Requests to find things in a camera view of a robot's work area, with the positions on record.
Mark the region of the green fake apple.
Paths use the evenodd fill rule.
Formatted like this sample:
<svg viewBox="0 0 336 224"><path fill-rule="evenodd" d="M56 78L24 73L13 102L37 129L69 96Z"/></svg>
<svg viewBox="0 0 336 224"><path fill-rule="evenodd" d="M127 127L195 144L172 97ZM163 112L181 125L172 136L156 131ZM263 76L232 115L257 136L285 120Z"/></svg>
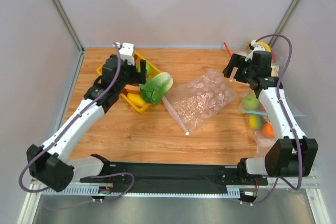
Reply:
<svg viewBox="0 0 336 224"><path fill-rule="evenodd" d="M139 64L137 67L137 72L141 72L141 65ZM153 68L152 66L147 62L146 63L146 76L148 77L149 75L151 75L153 72Z"/></svg>

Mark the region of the fake green cabbage leaf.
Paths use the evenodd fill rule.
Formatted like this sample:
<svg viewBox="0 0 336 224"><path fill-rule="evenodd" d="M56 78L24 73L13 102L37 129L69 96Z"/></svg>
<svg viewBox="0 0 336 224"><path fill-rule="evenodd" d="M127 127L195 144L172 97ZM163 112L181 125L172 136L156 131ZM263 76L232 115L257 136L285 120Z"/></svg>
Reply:
<svg viewBox="0 0 336 224"><path fill-rule="evenodd" d="M161 72L140 84L140 96L146 103L158 105L172 85L173 77L168 72Z"/></svg>

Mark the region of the clear zip top bag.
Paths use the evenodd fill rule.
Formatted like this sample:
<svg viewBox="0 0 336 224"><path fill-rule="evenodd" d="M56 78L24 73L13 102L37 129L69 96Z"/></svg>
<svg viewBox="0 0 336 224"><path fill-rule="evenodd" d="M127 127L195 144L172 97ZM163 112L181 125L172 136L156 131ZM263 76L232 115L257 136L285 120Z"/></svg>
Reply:
<svg viewBox="0 0 336 224"><path fill-rule="evenodd" d="M172 88L162 101L184 133L191 135L236 98L223 74L209 69L199 78Z"/></svg>

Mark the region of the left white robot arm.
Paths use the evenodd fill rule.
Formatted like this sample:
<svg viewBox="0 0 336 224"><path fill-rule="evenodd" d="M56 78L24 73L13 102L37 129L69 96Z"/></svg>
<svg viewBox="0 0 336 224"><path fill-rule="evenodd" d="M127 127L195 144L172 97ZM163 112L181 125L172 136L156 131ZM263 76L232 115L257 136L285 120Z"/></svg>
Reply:
<svg viewBox="0 0 336 224"><path fill-rule="evenodd" d="M94 123L114 105L128 84L146 82L146 61L131 64L111 55L102 65L102 73L85 93L77 110L64 125L41 146L31 145L27 152L30 175L56 192L72 180L98 176L104 166L102 158L93 155L68 164L77 143Z"/></svg>

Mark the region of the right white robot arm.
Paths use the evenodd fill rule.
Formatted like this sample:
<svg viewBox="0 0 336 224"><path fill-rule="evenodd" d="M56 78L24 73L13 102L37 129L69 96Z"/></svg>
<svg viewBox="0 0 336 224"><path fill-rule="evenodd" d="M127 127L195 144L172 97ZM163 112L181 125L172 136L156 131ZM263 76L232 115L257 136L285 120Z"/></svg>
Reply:
<svg viewBox="0 0 336 224"><path fill-rule="evenodd" d="M276 142L262 158L248 158L246 171L269 177L307 177L312 169L318 143L308 138L288 106L282 83L271 76L271 53L253 51L252 58L232 54L223 75L249 84L266 111Z"/></svg>

